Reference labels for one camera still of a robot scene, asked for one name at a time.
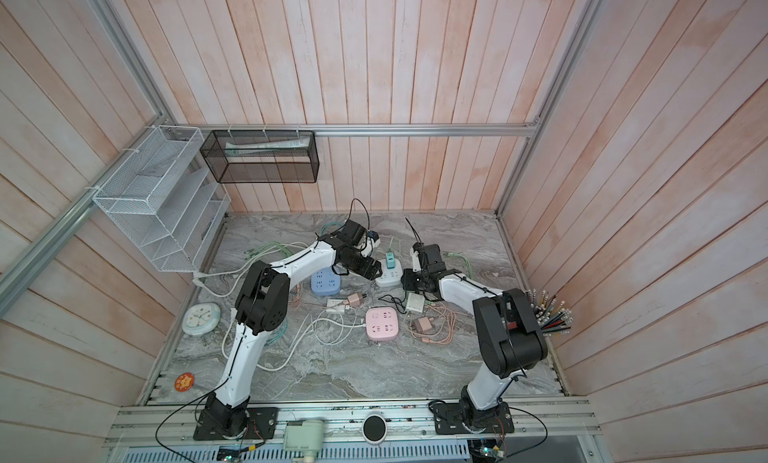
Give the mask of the white square charger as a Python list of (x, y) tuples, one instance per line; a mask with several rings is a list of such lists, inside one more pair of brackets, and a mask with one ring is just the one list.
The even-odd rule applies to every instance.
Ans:
[(406, 311), (412, 314), (422, 314), (425, 305), (425, 298), (418, 293), (409, 293), (406, 297)]

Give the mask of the teal charger plug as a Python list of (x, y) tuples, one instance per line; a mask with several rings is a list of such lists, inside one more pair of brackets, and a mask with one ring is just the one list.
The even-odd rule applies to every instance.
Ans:
[(394, 256), (394, 253), (391, 251), (388, 251), (385, 254), (385, 262), (386, 262), (386, 268), (389, 270), (395, 269), (397, 267), (397, 260)]

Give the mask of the pink charger plug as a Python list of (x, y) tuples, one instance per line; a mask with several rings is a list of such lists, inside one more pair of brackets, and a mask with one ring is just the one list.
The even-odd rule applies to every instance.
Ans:
[(359, 308), (363, 304), (365, 297), (365, 294), (353, 293), (346, 298), (346, 304), (351, 308)]

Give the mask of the beige charger plug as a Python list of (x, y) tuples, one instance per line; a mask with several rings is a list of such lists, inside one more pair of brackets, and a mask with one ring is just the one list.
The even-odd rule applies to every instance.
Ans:
[(413, 322), (413, 328), (417, 333), (429, 334), (434, 329), (434, 326), (431, 318), (421, 317)]

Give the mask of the white charger plug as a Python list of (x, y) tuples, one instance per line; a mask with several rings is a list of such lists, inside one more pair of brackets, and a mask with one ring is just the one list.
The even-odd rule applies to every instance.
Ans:
[(347, 301), (344, 299), (328, 299), (326, 311), (329, 314), (344, 314), (347, 308)]

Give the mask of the pink power strip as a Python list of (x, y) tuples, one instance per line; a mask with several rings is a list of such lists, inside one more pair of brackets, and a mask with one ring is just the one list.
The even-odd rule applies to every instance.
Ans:
[(399, 334), (398, 313), (391, 307), (374, 307), (366, 311), (365, 330), (372, 342), (387, 342)]

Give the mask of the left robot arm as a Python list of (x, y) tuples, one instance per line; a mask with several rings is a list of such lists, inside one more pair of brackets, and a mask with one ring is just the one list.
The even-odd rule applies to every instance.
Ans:
[(289, 293), (313, 274), (336, 265), (367, 280), (382, 275), (373, 257), (378, 234), (349, 219), (339, 229), (319, 236), (295, 255), (273, 263), (253, 263), (235, 300), (231, 353), (220, 382), (205, 399), (197, 418), (196, 441), (238, 439), (247, 432), (251, 384), (267, 338), (284, 321)]

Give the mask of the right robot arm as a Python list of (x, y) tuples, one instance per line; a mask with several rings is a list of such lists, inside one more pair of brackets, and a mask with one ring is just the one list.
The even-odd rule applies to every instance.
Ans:
[(412, 267), (401, 278), (406, 291), (431, 294), (470, 313), (482, 357), (459, 402), (439, 405), (436, 417), (460, 424), (467, 431), (504, 423), (509, 407), (502, 401), (503, 394), (548, 355), (543, 330), (527, 294), (518, 288), (490, 288), (448, 268), (436, 244), (415, 243), (411, 258)]

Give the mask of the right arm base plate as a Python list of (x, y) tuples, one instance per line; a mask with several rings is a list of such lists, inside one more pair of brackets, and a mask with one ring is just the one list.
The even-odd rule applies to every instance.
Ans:
[(427, 404), (434, 418), (438, 435), (462, 435), (471, 433), (495, 433), (506, 435), (514, 432), (509, 406), (499, 401), (487, 410), (475, 409), (469, 400), (448, 403), (432, 400)]

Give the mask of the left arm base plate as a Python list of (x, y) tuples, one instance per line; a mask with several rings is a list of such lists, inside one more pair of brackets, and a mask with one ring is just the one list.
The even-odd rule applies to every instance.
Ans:
[(193, 440), (270, 440), (275, 435), (277, 416), (277, 407), (205, 408)]

